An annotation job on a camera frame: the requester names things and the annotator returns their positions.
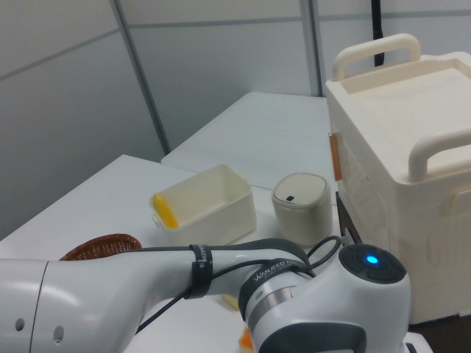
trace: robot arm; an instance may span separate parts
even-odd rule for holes
[[[264,242],[213,247],[213,273],[248,261],[307,260],[304,253],[283,247]],[[215,278],[207,295],[240,297],[241,314],[260,353],[408,352],[403,344],[408,275],[393,283],[372,282],[358,276],[363,271],[367,277],[367,266],[355,273],[343,253],[314,279],[276,273],[280,261],[269,264],[274,268],[241,267]],[[192,286],[194,263],[194,252],[185,248],[92,261],[0,260],[0,352],[122,352],[148,310]]]

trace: container handle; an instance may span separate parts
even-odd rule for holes
[[[355,61],[372,57],[373,55],[397,49],[409,49],[409,61],[420,60],[420,43],[413,35],[405,33],[372,40],[370,42],[351,46],[342,50],[333,63],[333,81],[345,78],[345,68]]]
[[[471,128],[423,137],[414,145],[409,155],[409,181],[421,182],[426,178],[430,157],[441,151],[466,145],[471,145]]]

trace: yellow object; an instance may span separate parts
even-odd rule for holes
[[[238,340],[242,353],[255,353],[253,350],[252,339],[250,338],[249,329],[245,328],[241,338]]]
[[[227,294],[222,294],[221,298],[226,303],[228,303],[231,307],[233,307],[234,309],[238,311],[238,301],[236,298],[234,298],[233,296],[228,296]]]
[[[175,216],[172,213],[169,204],[167,204],[167,201],[159,193],[154,194],[154,197],[152,198],[152,203],[155,212],[158,213],[160,219],[166,225],[167,228],[178,228],[178,222],[175,219]]]

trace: white wall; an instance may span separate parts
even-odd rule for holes
[[[108,0],[0,1],[0,48],[0,239],[119,155],[162,158]]]
[[[300,1],[120,2],[171,149],[247,92],[319,93]]]
[[[371,2],[318,0],[319,27],[325,78],[332,77],[333,61],[344,48],[372,40]],[[409,33],[419,40],[423,54],[471,52],[471,1],[383,0],[384,36]],[[385,63],[403,56],[386,54]],[[352,65],[350,73],[374,66],[373,59]]]

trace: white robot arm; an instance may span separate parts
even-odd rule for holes
[[[191,295],[238,297],[259,353],[431,353],[421,336],[406,334],[409,278],[387,252],[347,246],[311,279],[292,271],[308,259],[287,241],[192,249],[0,260],[0,352],[123,352],[148,310],[188,295],[202,278]],[[219,276],[207,281],[208,271]]]

